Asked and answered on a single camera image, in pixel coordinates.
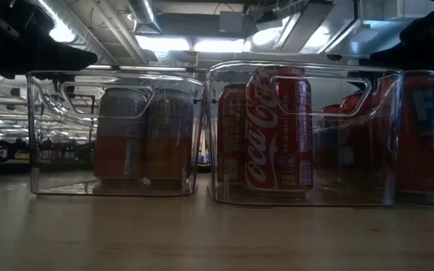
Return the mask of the red Coca-Cola can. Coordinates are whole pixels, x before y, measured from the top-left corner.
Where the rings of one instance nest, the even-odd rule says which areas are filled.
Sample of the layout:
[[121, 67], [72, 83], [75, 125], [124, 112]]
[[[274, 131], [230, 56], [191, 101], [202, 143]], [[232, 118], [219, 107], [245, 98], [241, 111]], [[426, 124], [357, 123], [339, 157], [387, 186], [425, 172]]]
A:
[[244, 184], [246, 85], [223, 88], [218, 110], [218, 181]]
[[302, 68], [265, 66], [246, 86], [246, 186], [300, 195], [313, 188], [311, 88]]

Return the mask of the ceiling light strip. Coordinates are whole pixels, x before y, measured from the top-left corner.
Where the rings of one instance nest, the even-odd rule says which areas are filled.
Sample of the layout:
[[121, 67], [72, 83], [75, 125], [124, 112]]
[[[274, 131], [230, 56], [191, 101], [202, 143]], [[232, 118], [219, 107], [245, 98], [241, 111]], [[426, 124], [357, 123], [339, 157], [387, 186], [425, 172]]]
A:
[[36, 0], [44, 11], [53, 20], [54, 27], [50, 30], [50, 37], [57, 42], [71, 43], [76, 39], [76, 35], [68, 27], [67, 23], [63, 21], [65, 15], [62, 11], [61, 0]]

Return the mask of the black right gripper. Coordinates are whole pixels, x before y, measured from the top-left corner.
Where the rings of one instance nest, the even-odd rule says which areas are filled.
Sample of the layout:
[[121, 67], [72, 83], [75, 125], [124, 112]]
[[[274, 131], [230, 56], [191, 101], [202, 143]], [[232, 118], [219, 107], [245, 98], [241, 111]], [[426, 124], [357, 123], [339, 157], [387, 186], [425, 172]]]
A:
[[407, 70], [410, 63], [414, 68], [434, 70], [434, 11], [410, 23], [400, 33], [400, 40], [396, 46], [362, 59], [362, 65]]

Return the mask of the silver and orange soda can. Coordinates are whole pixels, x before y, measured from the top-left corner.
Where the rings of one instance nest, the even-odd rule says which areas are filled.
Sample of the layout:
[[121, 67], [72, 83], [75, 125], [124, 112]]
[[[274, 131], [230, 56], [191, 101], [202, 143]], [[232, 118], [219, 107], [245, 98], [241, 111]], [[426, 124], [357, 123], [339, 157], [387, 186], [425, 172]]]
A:
[[176, 181], [190, 165], [194, 104], [188, 93], [160, 89], [148, 107], [145, 177]]
[[108, 88], [99, 104], [94, 175], [102, 181], [143, 175], [147, 100], [141, 92]]

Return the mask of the grey ceiling junction box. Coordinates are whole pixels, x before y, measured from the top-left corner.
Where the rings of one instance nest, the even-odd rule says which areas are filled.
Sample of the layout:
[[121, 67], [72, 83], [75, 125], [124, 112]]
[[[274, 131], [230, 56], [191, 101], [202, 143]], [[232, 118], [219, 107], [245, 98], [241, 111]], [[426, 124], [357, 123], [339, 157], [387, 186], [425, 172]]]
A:
[[221, 11], [219, 14], [219, 31], [221, 33], [241, 33], [243, 15], [240, 12]]

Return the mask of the round silver duct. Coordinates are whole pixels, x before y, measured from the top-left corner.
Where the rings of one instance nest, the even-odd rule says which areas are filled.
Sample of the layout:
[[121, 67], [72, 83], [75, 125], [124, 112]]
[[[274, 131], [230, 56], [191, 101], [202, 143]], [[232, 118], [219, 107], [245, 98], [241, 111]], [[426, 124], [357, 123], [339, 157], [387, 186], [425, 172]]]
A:
[[135, 33], [161, 34], [162, 31], [157, 23], [152, 0], [128, 0], [130, 12], [136, 25]]

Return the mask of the ceiling light panel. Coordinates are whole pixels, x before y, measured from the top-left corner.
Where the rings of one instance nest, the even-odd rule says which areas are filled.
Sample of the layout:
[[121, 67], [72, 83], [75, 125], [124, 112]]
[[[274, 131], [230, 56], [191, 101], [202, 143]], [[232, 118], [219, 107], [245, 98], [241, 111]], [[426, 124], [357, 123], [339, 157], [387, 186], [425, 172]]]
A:
[[242, 53], [243, 45], [243, 39], [201, 38], [194, 45], [194, 50], [206, 53]]
[[135, 38], [142, 49], [154, 52], [185, 51], [191, 49], [186, 38], [165, 38], [143, 35], [136, 35]]

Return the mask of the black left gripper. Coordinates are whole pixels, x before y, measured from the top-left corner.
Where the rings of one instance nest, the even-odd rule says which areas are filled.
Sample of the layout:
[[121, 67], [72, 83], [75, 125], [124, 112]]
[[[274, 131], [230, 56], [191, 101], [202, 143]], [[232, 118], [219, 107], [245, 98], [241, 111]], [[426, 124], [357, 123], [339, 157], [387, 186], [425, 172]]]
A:
[[55, 41], [55, 23], [31, 0], [2, 0], [2, 75], [13, 78], [30, 71], [80, 71], [97, 62], [93, 52]]

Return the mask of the grey ceiling pipe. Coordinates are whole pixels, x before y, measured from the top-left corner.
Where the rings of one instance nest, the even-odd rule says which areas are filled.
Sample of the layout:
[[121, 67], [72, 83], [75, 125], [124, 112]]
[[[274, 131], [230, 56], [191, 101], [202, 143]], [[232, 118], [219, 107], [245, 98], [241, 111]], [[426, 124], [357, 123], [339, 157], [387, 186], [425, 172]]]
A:
[[152, 65], [89, 65], [89, 70], [138, 71], [138, 72], [188, 72], [205, 73], [206, 68], [190, 66], [152, 66]]

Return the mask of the corrugated silver duct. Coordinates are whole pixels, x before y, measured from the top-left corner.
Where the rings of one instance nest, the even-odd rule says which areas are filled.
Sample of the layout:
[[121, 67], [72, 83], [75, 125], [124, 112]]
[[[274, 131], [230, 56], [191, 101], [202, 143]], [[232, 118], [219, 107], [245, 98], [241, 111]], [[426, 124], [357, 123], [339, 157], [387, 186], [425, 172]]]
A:
[[103, 65], [147, 64], [148, 60], [133, 37], [133, 23], [126, 0], [61, 0], [63, 21], [76, 35], [71, 43], [95, 53]]

